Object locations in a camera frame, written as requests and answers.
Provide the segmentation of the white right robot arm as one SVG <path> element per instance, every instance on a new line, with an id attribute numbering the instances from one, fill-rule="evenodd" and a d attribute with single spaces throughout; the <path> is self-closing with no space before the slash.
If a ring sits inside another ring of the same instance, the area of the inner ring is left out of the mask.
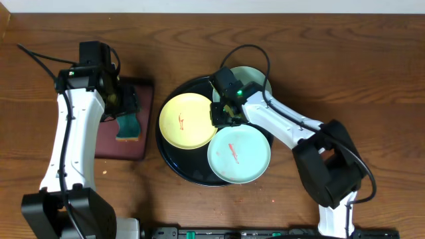
<path id="1" fill-rule="evenodd" d="M 353 206 L 360 203 L 357 192 L 363 178 L 373 174 L 343 124 L 306 118 L 255 82 L 212 86 L 220 96 L 211 105 L 212 124 L 225 129 L 257 125 L 290 148 L 304 189 L 319 205 L 319 233 L 350 238 L 355 231 Z"/>

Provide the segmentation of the green sponge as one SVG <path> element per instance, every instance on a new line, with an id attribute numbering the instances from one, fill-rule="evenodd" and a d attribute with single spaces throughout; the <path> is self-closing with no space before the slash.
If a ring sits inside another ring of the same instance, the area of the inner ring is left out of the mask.
<path id="1" fill-rule="evenodd" d="M 116 118 L 119 130 L 116 135 L 117 141 L 138 141 L 141 127 L 137 119 L 137 114 L 128 114 Z"/>

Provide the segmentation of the yellow plate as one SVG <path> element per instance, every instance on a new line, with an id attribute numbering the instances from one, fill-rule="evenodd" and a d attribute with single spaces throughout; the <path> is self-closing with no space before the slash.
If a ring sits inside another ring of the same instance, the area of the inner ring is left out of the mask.
<path id="1" fill-rule="evenodd" d="M 217 133 L 210 117 L 211 101 L 196 93 L 179 94 L 163 106 L 159 129 L 165 140 L 179 149 L 197 149 Z"/>

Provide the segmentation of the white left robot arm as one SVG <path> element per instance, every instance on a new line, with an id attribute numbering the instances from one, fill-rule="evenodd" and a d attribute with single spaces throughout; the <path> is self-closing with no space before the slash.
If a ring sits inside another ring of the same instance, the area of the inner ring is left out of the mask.
<path id="1" fill-rule="evenodd" d="M 100 66 L 61 70 L 58 124 L 46 174 L 21 212 L 37 238 L 140 238 L 136 218 L 120 218 L 94 183 L 96 138 L 106 99 L 118 101 L 117 74 Z"/>

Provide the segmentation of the pale green plate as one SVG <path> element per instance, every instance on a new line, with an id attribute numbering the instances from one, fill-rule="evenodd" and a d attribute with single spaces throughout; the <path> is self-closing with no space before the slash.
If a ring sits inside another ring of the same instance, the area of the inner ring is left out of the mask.
<path id="1" fill-rule="evenodd" d="M 235 78 L 241 81 L 244 85 L 250 82 L 255 82 L 262 86 L 264 83 L 265 75 L 256 68 L 250 66 L 237 66 L 230 70 L 234 74 Z M 266 83 L 266 90 L 272 94 L 272 87 L 269 80 L 267 80 Z M 215 89 L 212 91 L 212 101 L 220 101 L 220 95 Z"/>

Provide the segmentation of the light blue plate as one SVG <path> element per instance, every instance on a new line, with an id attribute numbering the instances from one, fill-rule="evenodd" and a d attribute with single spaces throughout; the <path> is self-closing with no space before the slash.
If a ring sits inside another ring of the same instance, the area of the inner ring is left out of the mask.
<path id="1" fill-rule="evenodd" d="M 209 143 L 207 159 L 218 178 L 244 184 L 255 181 L 266 171 L 271 148 L 264 134 L 255 127 L 226 127 Z"/>

